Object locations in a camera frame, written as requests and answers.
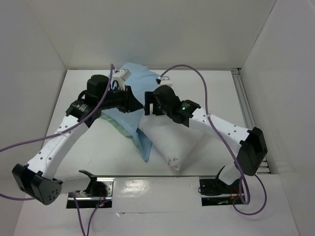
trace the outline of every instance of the white panel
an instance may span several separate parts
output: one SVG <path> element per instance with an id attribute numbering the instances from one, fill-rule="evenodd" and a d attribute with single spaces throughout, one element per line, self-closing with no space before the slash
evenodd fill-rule
<path id="1" fill-rule="evenodd" d="M 192 196 L 197 189 L 190 187 L 191 178 L 185 186 L 180 184 L 169 185 L 160 183 L 153 185 L 160 191 L 155 195 L 144 195 L 139 199 L 130 200 L 130 204 L 141 205 L 146 200 L 147 210 L 157 209 L 158 212 L 146 212 L 139 207 L 136 212 L 128 212 L 133 206 L 123 206 L 122 209 L 113 208 L 98 209 L 91 223 L 90 235 L 92 236 L 298 236 L 290 208 L 285 198 L 279 176 L 263 175 L 268 192 L 266 209 L 257 216 L 241 216 L 232 206 L 201 206 L 200 198 Z M 263 203 L 263 192 L 255 177 L 249 177 L 249 186 L 252 194 L 250 206 L 238 206 L 253 212 L 260 208 Z M 116 206 L 125 201 L 116 199 Z M 158 206 L 183 204 L 181 210 L 172 207 L 160 212 Z M 79 236 L 81 230 L 75 209 L 65 209 L 66 195 L 49 206 L 44 206 L 37 201 L 29 201 L 23 204 L 21 215 L 14 236 Z M 81 209 L 82 221 L 85 229 L 92 209 Z"/>
<path id="2" fill-rule="evenodd" d="M 69 69 L 241 67 L 276 0 L 31 0 Z"/>
<path id="3" fill-rule="evenodd" d="M 309 0 L 277 1 L 241 76 L 300 234 L 313 235 L 315 7 Z"/>
<path id="4" fill-rule="evenodd" d="M 25 196 L 25 194 L 16 187 L 16 182 L 13 178 L 0 180 L 0 192 L 15 198 L 23 198 Z M 22 205 L 23 202 L 12 201 L 0 197 L 1 235 L 13 235 Z"/>
<path id="5" fill-rule="evenodd" d="M 199 177 L 120 178 L 114 183 L 112 208 L 124 213 L 200 210 L 199 187 Z"/>
<path id="6" fill-rule="evenodd" d="M 0 1 L 0 148 L 38 138 L 46 130 L 65 67 L 25 0 Z M 0 153 L 0 192 L 23 197 L 13 180 L 15 164 L 25 164 L 42 143 Z M 0 198 L 1 235 L 13 235 L 22 202 Z"/>

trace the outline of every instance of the light blue towel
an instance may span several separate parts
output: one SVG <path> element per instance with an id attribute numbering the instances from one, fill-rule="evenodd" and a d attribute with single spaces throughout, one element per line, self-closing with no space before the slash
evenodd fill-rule
<path id="1" fill-rule="evenodd" d="M 131 72 L 131 76 L 125 81 L 125 85 L 131 86 L 135 98 L 144 105 L 144 92 L 154 91 L 158 87 L 156 79 L 159 75 L 150 71 L 145 66 L 133 63 L 126 63 L 121 69 L 128 69 Z M 116 108 L 104 110 L 102 112 L 114 119 L 130 134 L 132 141 L 139 149 L 143 160 L 147 162 L 149 160 L 152 142 L 140 129 L 138 129 L 140 119 L 144 114 L 143 109 L 132 113 L 122 113 Z"/>

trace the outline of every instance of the cable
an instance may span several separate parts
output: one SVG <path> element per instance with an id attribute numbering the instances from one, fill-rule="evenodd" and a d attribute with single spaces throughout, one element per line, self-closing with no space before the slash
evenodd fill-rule
<path id="1" fill-rule="evenodd" d="M 264 191 L 264 196 L 265 196 L 264 203 L 263 203 L 262 207 L 261 207 L 258 211 L 255 211 L 255 212 L 253 212 L 253 213 L 246 213 L 246 212 L 240 211 L 240 210 L 237 209 L 236 206 L 235 206 L 235 201 L 236 201 L 237 199 L 239 199 L 239 197 L 236 198 L 236 199 L 234 199 L 232 205 L 233 205 L 234 209 L 235 209 L 238 213 L 240 213 L 240 214 L 242 214 L 242 215 L 256 215 L 256 214 L 258 214 L 258 213 L 261 213 L 262 210 L 264 210 L 264 208 L 265 208 L 265 206 L 266 206 L 266 204 L 267 204 L 267 191 L 266 191 L 266 188 L 265 188 L 264 184 L 262 183 L 261 179 L 258 177 L 258 175 L 255 175 L 255 177 L 256 177 L 256 178 L 258 179 L 258 181 L 260 182 L 261 187 L 262 187 L 262 190 Z"/>
<path id="2" fill-rule="evenodd" d="M 2 149 L 0 149 L 0 152 L 3 152 L 3 151 L 6 151 L 6 150 L 9 150 L 11 148 L 15 148 L 15 147 L 18 147 L 18 146 L 21 146 L 21 145 L 25 145 L 25 144 L 31 144 L 31 143 L 35 143 L 35 142 L 39 142 L 39 141 L 43 141 L 43 140 L 46 140 L 46 139 L 52 139 L 52 138 L 55 138 L 55 137 L 58 137 L 59 135 L 61 134 L 64 134 L 64 133 L 67 133 L 69 131 L 71 131 L 72 129 L 75 129 L 76 127 L 78 127 L 79 125 L 81 125 L 82 123 L 86 122 L 91 116 L 93 116 L 93 114 L 99 109 L 99 107 L 101 106 L 101 104 L 103 103 L 104 99 L 105 99 L 105 96 L 107 95 L 108 91 L 109 91 L 109 88 L 111 86 L 111 82 L 112 82 L 112 77 L 113 77 L 113 71 L 115 70 L 115 67 L 113 64 L 110 65 L 110 73 L 109 73 L 109 81 L 107 83 L 107 86 L 106 86 L 106 89 L 105 89 L 105 92 L 102 96 L 102 98 L 100 99 L 99 103 L 97 104 L 97 106 L 91 111 L 90 114 L 88 114 L 83 120 L 81 120 L 80 122 L 78 122 L 77 124 L 75 124 L 74 126 L 60 132 L 60 133 L 56 133 L 56 134 L 53 134 L 53 135 L 49 135 L 49 136 L 46 136 L 46 137 L 43 137 L 43 138 L 38 138 L 38 139 L 32 139 L 32 140 L 28 140 L 28 141 L 24 141 L 24 142 L 20 142 L 20 143 L 17 143 L 17 144 L 12 144 L 12 145 L 9 145 L 7 147 L 4 147 Z M 3 197 L 3 198 L 6 198 L 6 199 L 10 199 L 10 200 L 15 200 L 15 201 L 28 201 L 28 200 L 32 200 L 33 198 L 13 198 L 13 197 L 9 197 L 9 196 L 6 196 L 2 193 L 0 193 L 0 197 Z"/>
<path id="3" fill-rule="evenodd" d="M 91 216 L 90 216 L 90 219 L 89 219 L 89 224 L 88 224 L 88 232 L 87 234 L 85 234 L 85 231 L 84 231 L 84 228 L 83 228 L 83 224 L 82 224 L 82 218 L 81 218 L 81 213 L 80 213 L 80 207 L 79 207 L 79 204 L 78 204 L 78 200 L 75 198 L 75 195 L 70 193 L 70 196 L 74 199 L 74 203 L 75 203 L 75 206 L 77 208 L 77 212 L 78 212 L 78 218 L 79 218 L 79 224 L 80 224 L 80 228 L 81 228 L 81 231 L 82 231 L 82 234 L 83 236 L 89 236 L 89 233 L 90 233 L 90 226 L 91 226 L 91 221 L 92 221 L 92 218 L 96 212 L 96 210 L 99 208 L 100 205 L 104 204 L 105 202 L 109 201 L 109 200 L 105 200 L 103 202 L 101 202 L 100 204 L 97 204 L 95 209 L 93 210 Z"/>
<path id="4" fill-rule="evenodd" d="M 9 200 L 14 200 L 14 201 L 29 201 L 29 200 L 34 200 L 34 198 L 14 198 L 14 197 L 10 197 L 10 196 L 4 195 L 4 194 L 2 194 L 2 193 L 0 193 L 0 197 L 6 198 L 6 199 L 9 199 Z"/>
<path id="5" fill-rule="evenodd" d="M 202 80 L 202 83 L 203 83 L 203 86 L 204 86 L 204 89 L 205 89 L 205 110 L 206 110 L 206 113 L 209 114 L 209 110 L 208 110 L 208 90 L 207 90 L 207 85 L 206 85 L 206 81 L 205 79 L 203 78 L 203 76 L 200 74 L 200 72 L 193 68 L 192 66 L 190 65 L 185 65 L 185 64 L 178 64 L 178 65 L 175 65 L 175 66 L 172 66 L 170 68 L 168 68 L 167 70 L 165 70 L 161 75 L 160 77 L 163 77 L 168 71 L 176 68 L 176 67 L 187 67 L 191 70 L 193 70 L 194 72 L 196 72 L 199 77 L 201 78 Z M 242 192 L 242 182 L 244 183 L 244 186 L 245 186 L 245 190 L 246 190 L 246 195 L 247 195 L 247 199 L 245 199 L 242 194 L 240 194 L 239 198 L 241 199 L 242 203 L 245 204 L 245 205 L 248 205 L 251 201 L 251 194 L 250 194 L 250 190 L 249 190 L 249 187 L 248 187 L 248 184 L 247 184 L 247 181 L 245 179 L 245 175 L 244 175 L 244 172 L 240 166 L 240 163 L 238 162 L 238 160 L 236 159 L 236 156 L 234 154 L 234 152 L 232 151 L 231 147 L 229 146 L 229 144 L 227 143 L 227 141 L 225 140 L 225 138 L 222 136 L 222 134 L 217 130 L 217 128 L 215 127 L 215 125 L 213 124 L 212 120 L 211 120 L 211 116 L 208 116 L 208 121 L 211 125 L 211 127 L 213 128 L 213 130 L 216 132 L 216 134 L 220 137 L 220 139 L 222 140 L 222 142 L 224 143 L 224 145 L 226 146 L 226 148 L 228 149 L 229 153 L 231 154 L 233 160 L 234 160 L 234 164 L 236 166 L 236 168 L 239 170 L 240 174 L 241 174 L 241 178 L 240 178 L 240 184 L 239 184 L 239 189 L 240 189 L 240 193 Z M 258 176 L 256 176 L 259 180 L 259 182 L 261 183 L 261 185 L 263 186 L 263 189 L 264 189 L 264 192 L 265 192 L 265 203 L 267 203 L 267 192 L 265 191 L 265 187 L 262 183 L 262 181 L 260 180 L 260 178 Z M 264 208 L 265 208 L 266 204 L 264 204 L 262 206 L 262 208 L 260 210 L 258 210 L 257 212 L 254 212 L 253 214 L 258 214 L 260 213 Z M 240 210 L 236 209 L 239 213 L 241 214 L 244 214 L 244 215 L 248 215 L 248 213 L 244 213 L 244 212 L 241 212 Z"/>

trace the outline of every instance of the black bracket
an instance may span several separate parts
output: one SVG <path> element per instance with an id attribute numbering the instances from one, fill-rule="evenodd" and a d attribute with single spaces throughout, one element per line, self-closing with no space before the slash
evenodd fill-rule
<path id="1" fill-rule="evenodd" d="M 268 149 L 263 132 L 254 127 L 248 130 L 249 135 L 245 141 L 241 141 L 241 148 L 237 154 L 237 160 L 244 174 L 254 176 L 265 158 Z"/>
<path id="2" fill-rule="evenodd" d="M 148 116 L 150 114 L 151 104 L 153 115 L 166 115 L 175 123 L 187 127 L 189 127 L 189 119 L 193 117 L 192 113 L 201 108 L 199 104 L 193 101 L 180 101 L 174 90 L 167 85 L 158 87 L 154 92 L 145 92 L 144 115 Z"/>
<path id="3" fill-rule="evenodd" d="M 62 181 L 42 177 L 42 172 L 34 173 L 28 165 L 17 164 L 12 173 L 19 188 L 44 205 L 54 202 L 61 192 Z"/>
<path id="4" fill-rule="evenodd" d="M 106 185 L 103 182 L 97 181 L 97 176 L 85 170 L 80 170 L 79 172 L 87 175 L 91 179 L 87 189 L 84 190 L 87 195 L 98 195 L 100 192 L 103 196 L 107 195 Z"/>

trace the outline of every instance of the white wall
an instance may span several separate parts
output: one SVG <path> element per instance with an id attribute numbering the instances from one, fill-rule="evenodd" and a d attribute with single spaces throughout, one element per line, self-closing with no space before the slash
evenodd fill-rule
<path id="1" fill-rule="evenodd" d="M 315 0 L 278 0 L 241 76 L 301 235 L 314 235 Z"/>
<path id="2" fill-rule="evenodd" d="M 276 0 L 30 0 L 67 68 L 241 67 Z"/>
<path id="3" fill-rule="evenodd" d="M 25 0 L 0 1 L 0 148 L 46 134 L 65 67 Z M 11 170 L 42 143 L 0 153 L 0 192 L 23 197 Z M 0 198 L 1 235 L 12 235 L 22 202 Z"/>

